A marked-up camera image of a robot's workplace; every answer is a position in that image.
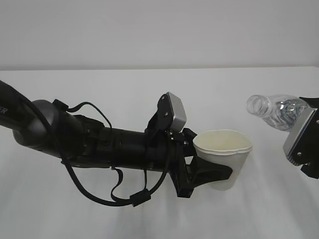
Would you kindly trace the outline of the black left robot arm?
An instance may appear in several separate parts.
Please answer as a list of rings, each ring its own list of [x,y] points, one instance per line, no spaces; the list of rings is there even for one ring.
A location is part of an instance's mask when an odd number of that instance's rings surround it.
[[[30,101],[5,82],[0,84],[0,124],[12,130],[15,141],[25,147],[61,159],[80,192],[97,203],[120,207],[138,205],[151,198],[166,175],[170,175],[178,197],[189,198],[195,187],[226,180],[232,169],[212,163],[195,151],[196,134],[185,127],[186,115],[180,98],[168,92],[161,96],[157,111],[143,132],[113,128],[79,115],[59,100]],[[111,168],[158,171],[153,188],[144,188],[128,199],[99,199],[79,182],[75,168]]]

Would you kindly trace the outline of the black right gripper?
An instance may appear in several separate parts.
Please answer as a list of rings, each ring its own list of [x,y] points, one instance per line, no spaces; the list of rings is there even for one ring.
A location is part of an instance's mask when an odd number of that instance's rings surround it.
[[[301,171],[308,177],[319,178],[319,99],[300,97],[315,109],[302,136]]]

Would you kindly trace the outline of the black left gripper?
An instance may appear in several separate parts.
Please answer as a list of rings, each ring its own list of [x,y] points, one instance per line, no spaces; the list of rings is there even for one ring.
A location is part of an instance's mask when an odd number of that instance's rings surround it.
[[[230,188],[228,180],[232,168],[195,156],[193,140],[197,134],[191,129],[185,127],[181,132],[173,132],[147,126],[145,134],[146,158],[150,160],[148,170],[161,172],[157,183],[149,189],[150,195],[157,191],[167,174],[170,175],[177,196],[181,198],[190,198],[195,187],[206,184],[219,191]],[[191,156],[193,158],[188,167],[185,158]]]

